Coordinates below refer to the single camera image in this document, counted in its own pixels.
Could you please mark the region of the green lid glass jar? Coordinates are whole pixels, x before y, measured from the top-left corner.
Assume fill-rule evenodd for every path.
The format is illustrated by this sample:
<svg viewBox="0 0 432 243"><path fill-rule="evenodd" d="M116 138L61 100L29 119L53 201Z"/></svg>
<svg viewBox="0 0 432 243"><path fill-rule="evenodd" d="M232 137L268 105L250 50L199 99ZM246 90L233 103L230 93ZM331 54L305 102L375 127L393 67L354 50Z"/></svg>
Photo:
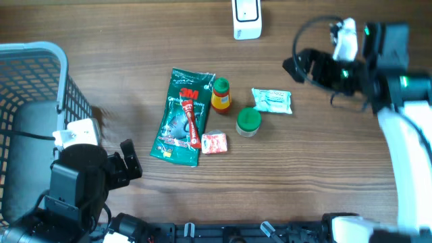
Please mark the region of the green lid glass jar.
<svg viewBox="0 0 432 243"><path fill-rule="evenodd" d="M261 122L261 114L252 107L246 107L238 114L236 130L241 136L252 137L257 133Z"/></svg>

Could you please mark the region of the red white small packet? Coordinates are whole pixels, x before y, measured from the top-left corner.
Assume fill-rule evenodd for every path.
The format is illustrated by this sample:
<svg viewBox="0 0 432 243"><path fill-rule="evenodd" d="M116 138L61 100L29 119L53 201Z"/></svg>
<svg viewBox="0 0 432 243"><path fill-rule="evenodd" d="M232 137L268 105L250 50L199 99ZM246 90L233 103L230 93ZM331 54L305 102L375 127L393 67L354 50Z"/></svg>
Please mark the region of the red white small packet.
<svg viewBox="0 0 432 243"><path fill-rule="evenodd" d="M201 151L206 155L227 152L227 136L220 130L203 134L201 144Z"/></svg>

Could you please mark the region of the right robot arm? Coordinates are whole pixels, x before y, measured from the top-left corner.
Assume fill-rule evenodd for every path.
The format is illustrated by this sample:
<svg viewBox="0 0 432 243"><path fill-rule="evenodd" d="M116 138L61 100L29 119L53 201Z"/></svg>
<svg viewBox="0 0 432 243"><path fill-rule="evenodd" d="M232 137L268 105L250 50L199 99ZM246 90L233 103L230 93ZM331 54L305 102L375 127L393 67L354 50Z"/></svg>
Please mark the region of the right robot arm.
<svg viewBox="0 0 432 243"><path fill-rule="evenodd" d="M299 83L333 95L364 95L387 141L398 194L398 222L389 226L356 213L326 213L291 223L290 242L431 241L431 77L409 72L409 26L367 22L358 44L353 19L327 16L333 53L293 50L283 68Z"/></svg>

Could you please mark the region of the red stick sachet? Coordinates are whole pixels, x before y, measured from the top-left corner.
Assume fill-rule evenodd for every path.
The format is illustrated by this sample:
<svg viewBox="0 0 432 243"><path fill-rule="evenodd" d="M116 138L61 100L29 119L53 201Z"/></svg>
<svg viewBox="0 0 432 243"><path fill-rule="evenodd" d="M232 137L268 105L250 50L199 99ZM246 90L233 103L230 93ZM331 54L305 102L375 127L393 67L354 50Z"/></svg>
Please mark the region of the red stick sachet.
<svg viewBox="0 0 432 243"><path fill-rule="evenodd" d="M201 149L202 144L198 133L198 128L195 122L194 104L192 100L181 100L182 109L186 115L186 119L189 127L189 144L194 149Z"/></svg>

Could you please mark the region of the light green tissue packet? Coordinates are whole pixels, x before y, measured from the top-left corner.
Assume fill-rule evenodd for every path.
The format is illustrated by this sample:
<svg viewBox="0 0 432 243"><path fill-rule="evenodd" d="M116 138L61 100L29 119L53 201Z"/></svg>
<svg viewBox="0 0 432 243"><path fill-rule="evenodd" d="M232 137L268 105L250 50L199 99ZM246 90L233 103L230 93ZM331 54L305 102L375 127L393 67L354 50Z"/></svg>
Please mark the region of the light green tissue packet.
<svg viewBox="0 0 432 243"><path fill-rule="evenodd" d="M263 90L252 88L254 109L269 113L292 114L291 92L284 90Z"/></svg>

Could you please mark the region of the green 3M gloves packet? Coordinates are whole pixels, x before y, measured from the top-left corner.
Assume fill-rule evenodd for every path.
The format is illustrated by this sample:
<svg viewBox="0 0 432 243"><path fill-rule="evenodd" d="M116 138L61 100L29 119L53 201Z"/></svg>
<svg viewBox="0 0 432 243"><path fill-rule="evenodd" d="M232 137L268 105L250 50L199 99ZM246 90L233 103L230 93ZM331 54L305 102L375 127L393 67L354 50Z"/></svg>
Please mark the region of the green 3M gloves packet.
<svg viewBox="0 0 432 243"><path fill-rule="evenodd" d="M205 131L215 74L172 69L165 110L150 155L173 164L196 167L200 149L189 144L189 127L181 100L192 100L198 133Z"/></svg>

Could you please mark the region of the red sauce bottle green cap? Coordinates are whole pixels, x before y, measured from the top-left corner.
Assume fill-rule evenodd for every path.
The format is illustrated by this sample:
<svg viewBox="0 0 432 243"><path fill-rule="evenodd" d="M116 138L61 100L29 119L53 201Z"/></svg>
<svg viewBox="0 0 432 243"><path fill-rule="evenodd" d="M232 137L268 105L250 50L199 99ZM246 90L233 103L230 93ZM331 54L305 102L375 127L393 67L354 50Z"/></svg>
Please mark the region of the red sauce bottle green cap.
<svg viewBox="0 0 432 243"><path fill-rule="evenodd" d="M230 84L225 78L216 79L213 85L211 106L217 113L227 113L232 104Z"/></svg>

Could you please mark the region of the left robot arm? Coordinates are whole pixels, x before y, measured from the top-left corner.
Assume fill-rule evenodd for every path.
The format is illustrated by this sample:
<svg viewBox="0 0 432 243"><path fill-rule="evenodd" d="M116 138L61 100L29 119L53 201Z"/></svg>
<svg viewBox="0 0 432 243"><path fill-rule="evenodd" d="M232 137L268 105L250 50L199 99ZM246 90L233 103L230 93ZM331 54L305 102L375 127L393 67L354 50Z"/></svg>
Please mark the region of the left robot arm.
<svg viewBox="0 0 432 243"><path fill-rule="evenodd" d="M142 177L134 143L127 139L121 152L108 155L99 145L74 144L63 149L51 165L48 190L21 218L1 232L2 242L100 242L96 234L109 191Z"/></svg>

